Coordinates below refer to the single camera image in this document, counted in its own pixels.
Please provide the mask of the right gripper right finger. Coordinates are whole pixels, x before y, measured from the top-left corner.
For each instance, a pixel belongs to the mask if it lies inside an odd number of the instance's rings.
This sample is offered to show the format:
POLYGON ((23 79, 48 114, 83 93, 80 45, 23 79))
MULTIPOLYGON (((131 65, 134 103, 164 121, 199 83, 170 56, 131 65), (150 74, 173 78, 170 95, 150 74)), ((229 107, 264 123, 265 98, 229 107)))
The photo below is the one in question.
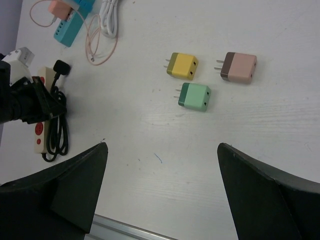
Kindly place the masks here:
POLYGON ((318 240, 320 185, 226 143, 217 148, 228 204, 240 240, 318 240))

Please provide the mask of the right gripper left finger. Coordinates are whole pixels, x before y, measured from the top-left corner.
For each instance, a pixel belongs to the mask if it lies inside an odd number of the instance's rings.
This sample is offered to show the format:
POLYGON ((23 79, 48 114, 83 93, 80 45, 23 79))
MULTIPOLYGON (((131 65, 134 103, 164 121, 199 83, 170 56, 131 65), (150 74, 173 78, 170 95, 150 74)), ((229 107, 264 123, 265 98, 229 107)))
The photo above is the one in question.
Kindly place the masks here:
POLYGON ((91 230, 108 158, 102 142, 0 186, 2 240, 83 240, 91 230))

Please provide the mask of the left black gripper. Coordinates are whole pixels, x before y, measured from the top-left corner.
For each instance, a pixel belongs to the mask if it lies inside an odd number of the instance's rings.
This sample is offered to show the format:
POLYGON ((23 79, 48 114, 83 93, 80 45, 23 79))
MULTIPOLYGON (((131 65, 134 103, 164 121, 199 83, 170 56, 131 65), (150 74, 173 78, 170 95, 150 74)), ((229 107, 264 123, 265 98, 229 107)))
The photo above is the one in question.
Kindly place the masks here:
POLYGON ((58 100, 56 82, 67 74, 67 63, 57 60, 50 92, 39 76, 11 77, 11 66, 0 55, 0 123, 21 120, 35 124, 55 119, 67 112, 66 104, 58 100))

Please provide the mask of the beige power strip red sockets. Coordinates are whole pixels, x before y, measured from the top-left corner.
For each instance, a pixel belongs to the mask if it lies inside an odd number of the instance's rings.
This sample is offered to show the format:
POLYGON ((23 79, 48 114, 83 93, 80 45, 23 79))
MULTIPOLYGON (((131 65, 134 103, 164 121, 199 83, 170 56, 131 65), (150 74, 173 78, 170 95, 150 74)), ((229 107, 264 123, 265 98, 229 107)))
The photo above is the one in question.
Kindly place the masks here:
MULTIPOLYGON (((50 67, 43 66, 38 70, 37 73, 46 90, 50 92, 55 77, 55 71, 50 67)), ((48 128, 49 121, 38 122, 34 126, 34 152, 36 154, 47 153, 46 139, 48 128)))

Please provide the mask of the teal USB hub strip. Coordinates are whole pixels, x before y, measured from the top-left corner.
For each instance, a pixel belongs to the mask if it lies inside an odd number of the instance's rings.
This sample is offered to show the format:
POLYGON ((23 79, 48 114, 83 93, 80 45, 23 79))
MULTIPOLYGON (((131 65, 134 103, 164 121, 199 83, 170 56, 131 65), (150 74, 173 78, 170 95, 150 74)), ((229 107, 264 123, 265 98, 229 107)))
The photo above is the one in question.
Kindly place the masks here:
POLYGON ((78 14, 76 11, 72 10, 68 15, 67 20, 61 20, 53 37, 59 43, 64 45, 65 47, 71 47, 78 32, 80 31, 84 21, 84 19, 88 16, 88 11, 82 11, 80 8, 78 9, 78 14))

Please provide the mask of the green USB charger plug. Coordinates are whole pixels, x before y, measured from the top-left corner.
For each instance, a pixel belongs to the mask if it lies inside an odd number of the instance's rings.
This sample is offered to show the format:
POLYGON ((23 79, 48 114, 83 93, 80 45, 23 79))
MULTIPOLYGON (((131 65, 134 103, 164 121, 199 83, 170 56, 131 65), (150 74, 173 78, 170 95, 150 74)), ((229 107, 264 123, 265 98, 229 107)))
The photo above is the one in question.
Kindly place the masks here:
POLYGON ((204 84, 184 82, 180 89, 176 89, 179 96, 178 105, 193 111, 206 112, 210 97, 211 89, 204 84))

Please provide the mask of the pink brown charger plug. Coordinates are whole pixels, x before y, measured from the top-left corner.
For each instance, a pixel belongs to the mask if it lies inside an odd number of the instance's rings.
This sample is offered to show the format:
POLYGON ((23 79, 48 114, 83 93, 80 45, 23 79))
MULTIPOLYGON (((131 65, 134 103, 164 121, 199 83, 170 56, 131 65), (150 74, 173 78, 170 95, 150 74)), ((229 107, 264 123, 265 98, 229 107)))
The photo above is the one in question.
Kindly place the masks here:
POLYGON ((257 66, 257 56, 240 52, 227 52, 224 60, 217 60, 221 67, 214 67, 220 77, 227 82, 250 84, 257 66))

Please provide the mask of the yellow USB charger plug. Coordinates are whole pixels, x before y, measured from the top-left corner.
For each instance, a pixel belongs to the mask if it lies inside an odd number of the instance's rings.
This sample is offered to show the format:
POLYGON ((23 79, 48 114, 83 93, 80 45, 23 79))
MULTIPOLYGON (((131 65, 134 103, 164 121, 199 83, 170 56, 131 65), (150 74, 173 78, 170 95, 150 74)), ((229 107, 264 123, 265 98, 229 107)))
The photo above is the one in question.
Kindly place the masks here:
POLYGON ((199 64, 198 59, 194 55, 173 52, 170 59, 164 67, 166 73, 173 78, 192 81, 199 64))

